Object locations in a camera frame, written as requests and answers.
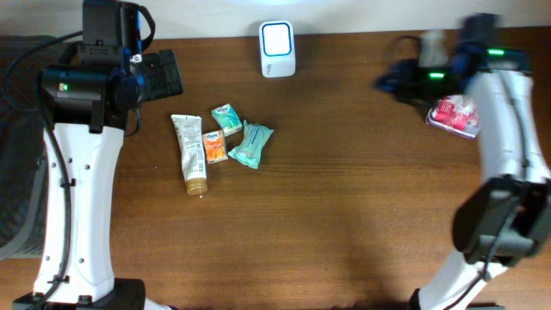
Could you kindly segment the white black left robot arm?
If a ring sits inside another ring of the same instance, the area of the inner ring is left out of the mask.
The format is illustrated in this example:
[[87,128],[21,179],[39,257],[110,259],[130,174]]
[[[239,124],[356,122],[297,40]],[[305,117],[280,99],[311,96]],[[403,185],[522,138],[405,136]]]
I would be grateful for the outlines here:
[[109,247],[113,185],[127,117],[183,91],[174,53],[150,53],[146,7],[86,1],[83,27],[35,80],[47,159],[45,243],[31,292],[15,309],[153,309],[140,279],[118,278]]

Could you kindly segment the green wet wipes pack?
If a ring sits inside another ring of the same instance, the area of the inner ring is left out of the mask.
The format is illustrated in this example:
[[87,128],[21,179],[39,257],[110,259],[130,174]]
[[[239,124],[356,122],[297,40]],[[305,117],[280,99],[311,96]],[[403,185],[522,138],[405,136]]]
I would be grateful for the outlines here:
[[263,147],[273,132],[273,129],[244,120],[244,138],[240,145],[229,151],[229,157],[252,169],[257,169],[262,158]]

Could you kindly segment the orange tissue packet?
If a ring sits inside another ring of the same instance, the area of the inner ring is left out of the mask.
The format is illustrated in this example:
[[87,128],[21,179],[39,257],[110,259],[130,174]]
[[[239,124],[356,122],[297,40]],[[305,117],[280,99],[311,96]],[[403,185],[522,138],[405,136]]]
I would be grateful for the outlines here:
[[202,139],[206,160],[209,164],[228,160],[225,135],[222,130],[204,133]]

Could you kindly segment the grey plastic mesh basket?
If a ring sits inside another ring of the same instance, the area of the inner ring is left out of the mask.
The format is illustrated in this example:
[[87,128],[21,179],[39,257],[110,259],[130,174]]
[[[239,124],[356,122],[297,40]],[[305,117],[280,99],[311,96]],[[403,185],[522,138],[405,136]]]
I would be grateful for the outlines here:
[[[43,125],[37,112],[10,107],[3,95],[9,64],[52,36],[1,36],[1,261],[40,258],[46,229],[47,168]],[[12,98],[33,105],[33,81],[59,50],[36,53],[10,75]]]

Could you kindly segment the cream tube with gold cap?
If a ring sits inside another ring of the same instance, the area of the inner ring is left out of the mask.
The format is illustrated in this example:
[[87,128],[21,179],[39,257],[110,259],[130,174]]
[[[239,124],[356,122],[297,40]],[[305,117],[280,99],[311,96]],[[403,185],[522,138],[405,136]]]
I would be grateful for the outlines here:
[[206,160],[203,150],[201,117],[171,115],[181,150],[181,166],[188,195],[207,192]]

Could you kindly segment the teal tissue packet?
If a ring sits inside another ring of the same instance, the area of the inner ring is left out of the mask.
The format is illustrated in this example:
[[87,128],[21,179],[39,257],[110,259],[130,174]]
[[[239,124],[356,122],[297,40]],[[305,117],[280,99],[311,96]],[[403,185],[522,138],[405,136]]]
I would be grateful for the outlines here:
[[211,114],[220,126],[225,137],[233,135],[243,129],[243,124],[230,103],[215,108]]

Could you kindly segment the red purple tissue pack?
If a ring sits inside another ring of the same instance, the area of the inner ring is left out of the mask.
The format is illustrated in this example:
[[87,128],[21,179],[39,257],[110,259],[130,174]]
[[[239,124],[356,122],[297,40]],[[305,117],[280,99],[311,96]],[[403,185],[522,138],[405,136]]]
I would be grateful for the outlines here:
[[480,130],[474,100],[465,95],[446,96],[436,101],[425,122],[449,133],[473,139]]

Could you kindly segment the white barcode scanner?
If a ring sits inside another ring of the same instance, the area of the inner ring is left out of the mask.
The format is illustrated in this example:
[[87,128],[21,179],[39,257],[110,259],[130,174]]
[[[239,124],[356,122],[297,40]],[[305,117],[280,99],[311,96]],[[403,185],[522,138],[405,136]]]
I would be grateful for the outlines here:
[[270,21],[258,28],[261,71],[265,78],[286,78],[296,72],[294,28],[287,21]]

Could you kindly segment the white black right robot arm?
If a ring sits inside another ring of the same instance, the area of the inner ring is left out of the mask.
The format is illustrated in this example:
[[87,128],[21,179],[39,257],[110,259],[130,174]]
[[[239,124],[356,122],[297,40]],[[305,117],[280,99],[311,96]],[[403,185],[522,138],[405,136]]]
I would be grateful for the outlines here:
[[474,102],[482,184],[456,211],[454,247],[432,280],[412,294],[411,309],[469,309],[495,277],[539,253],[550,234],[550,170],[531,107],[527,55],[497,42],[498,16],[466,17],[453,57],[439,65],[404,59],[375,88],[412,106],[464,95]]

